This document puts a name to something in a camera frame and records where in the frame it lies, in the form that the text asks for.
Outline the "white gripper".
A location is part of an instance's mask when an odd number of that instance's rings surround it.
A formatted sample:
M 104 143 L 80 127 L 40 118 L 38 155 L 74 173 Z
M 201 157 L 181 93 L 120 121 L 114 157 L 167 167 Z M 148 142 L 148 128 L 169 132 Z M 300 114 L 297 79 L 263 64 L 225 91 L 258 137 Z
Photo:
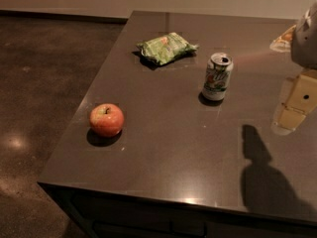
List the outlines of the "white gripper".
M 307 68 L 282 85 L 271 129 L 281 136 L 294 132 L 317 107 L 317 3 L 297 22 L 292 34 L 291 59 Z

